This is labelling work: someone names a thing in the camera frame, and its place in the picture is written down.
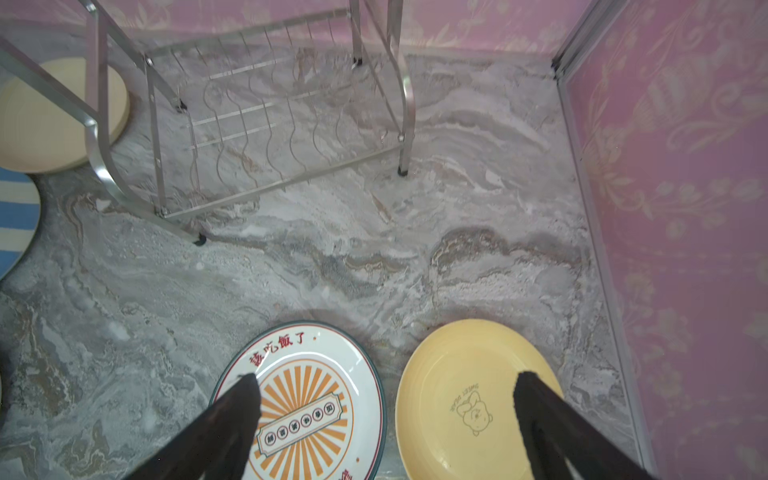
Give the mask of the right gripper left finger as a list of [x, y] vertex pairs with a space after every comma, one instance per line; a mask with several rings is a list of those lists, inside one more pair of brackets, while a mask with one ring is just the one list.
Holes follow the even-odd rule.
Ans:
[[260, 388], [250, 373], [127, 477], [240, 479], [260, 418]]

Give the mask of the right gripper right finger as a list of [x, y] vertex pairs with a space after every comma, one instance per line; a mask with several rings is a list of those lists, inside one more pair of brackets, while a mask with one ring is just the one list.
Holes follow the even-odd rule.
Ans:
[[535, 479], [650, 479], [547, 386], [536, 373], [518, 375], [515, 413]]

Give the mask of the yellow plate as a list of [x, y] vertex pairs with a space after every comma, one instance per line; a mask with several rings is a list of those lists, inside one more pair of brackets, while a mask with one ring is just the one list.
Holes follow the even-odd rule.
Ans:
[[562, 389], [544, 356], [502, 324], [465, 319], [432, 332], [398, 387], [398, 449], [411, 479], [529, 479], [515, 413], [520, 373]]

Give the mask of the sunburst pattern plate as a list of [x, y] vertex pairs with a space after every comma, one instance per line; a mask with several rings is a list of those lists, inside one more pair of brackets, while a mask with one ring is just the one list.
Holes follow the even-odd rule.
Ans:
[[262, 332], [229, 363], [211, 399], [256, 377], [261, 417], [246, 479], [372, 479], [387, 409], [375, 364], [343, 330], [295, 321]]

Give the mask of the chrome wire dish rack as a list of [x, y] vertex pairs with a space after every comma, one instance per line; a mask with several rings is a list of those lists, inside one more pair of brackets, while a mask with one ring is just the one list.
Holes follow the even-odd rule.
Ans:
[[[84, 91], [10, 40], [1, 65], [77, 122], [85, 158], [131, 214], [202, 245], [200, 222], [265, 194], [396, 157], [410, 170], [416, 102], [400, 1], [349, 1], [240, 30], [140, 50], [103, 5], [84, 3]], [[141, 76], [148, 155], [114, 154], [110, 54]]]

